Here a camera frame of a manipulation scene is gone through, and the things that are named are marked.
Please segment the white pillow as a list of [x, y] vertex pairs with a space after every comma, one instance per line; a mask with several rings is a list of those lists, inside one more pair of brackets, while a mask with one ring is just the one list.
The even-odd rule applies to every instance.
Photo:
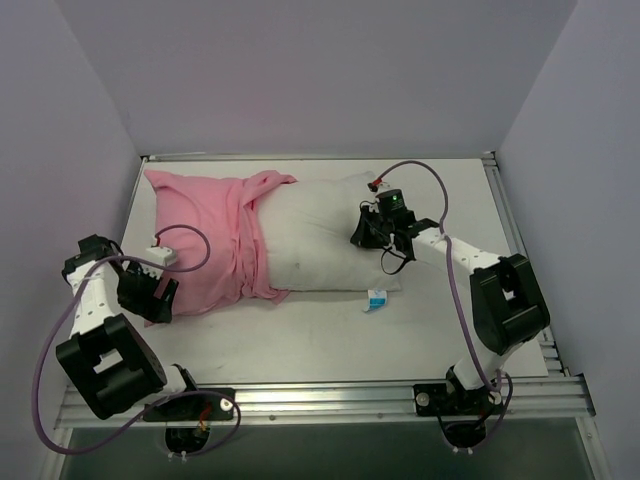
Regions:
[[373, 199], [371, 171], [334, 180], [284, 184], [259, 202], [270, 285], [289, 291], [399, 291], [400, 280], [380, 266], [377, 250], [350, 238], [359, 206]]

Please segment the pink floral pillowcase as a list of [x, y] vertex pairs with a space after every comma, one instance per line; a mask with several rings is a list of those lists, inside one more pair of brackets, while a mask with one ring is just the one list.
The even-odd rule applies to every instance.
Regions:
[[271, 286], [267, 248], [258, 220], [261, 200], [296, 179], [275, 170], [248, 178], [144, 173], [156, 198], [160, 244], [177, 253], [181, 271], [172, 313], [195, 316], [243, 298], [282, 302], [288, 292]]

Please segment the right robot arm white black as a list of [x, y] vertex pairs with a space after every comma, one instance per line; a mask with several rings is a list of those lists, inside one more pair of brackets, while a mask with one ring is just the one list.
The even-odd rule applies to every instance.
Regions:
[[468, 353], [451, 368], [444, 400], [455, 412], [469, 411], [506, 360], [550, 325], [529, 259], [487, 252], [448, 235], [442, 220], [417, 219], [399, 189], [363, 201], [359, 213], [353, 245], [393, 253], [401, 267], [419, 262], [446, 273]]

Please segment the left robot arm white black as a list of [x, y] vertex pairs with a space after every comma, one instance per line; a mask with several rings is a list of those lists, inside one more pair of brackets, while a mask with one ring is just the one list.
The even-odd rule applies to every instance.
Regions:
[[[120, 262], [119, 245], [99, 235], [78, 242], [62, 275], [79, 299], [68, 340], [56, 358], [97, 418], [124, 413], [152, 394], [166, 396], [166, 408], [179, 419], [194, 417], [202, 395], [184, 367], [165, 368], [130, 322], [132, 315], [151, 324], [168, 324], [178, 282], [164, 279], [163, 267], [177, 261], [168, 247], [148, 248], [143, 260]], [[109, 262], [101, 263], [104, 258]]]

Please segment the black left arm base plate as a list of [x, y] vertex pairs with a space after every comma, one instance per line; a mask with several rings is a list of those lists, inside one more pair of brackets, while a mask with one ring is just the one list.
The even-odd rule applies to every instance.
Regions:
[[154, 407], [143, 415], [145, 422], [228, 421], [234, 418], [231, 400], [236, 390], [228, 387], [199, 388], [201, 394], [181, 397]]

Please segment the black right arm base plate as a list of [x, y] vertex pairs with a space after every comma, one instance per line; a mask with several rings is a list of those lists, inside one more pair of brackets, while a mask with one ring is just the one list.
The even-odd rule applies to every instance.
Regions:
[[499, 412], [503, 406], [501, 397], [485, 387], [465, 390], [445, 381], [414, 384], [412, 390], [415, 413], [419, 417], [480, 417]]

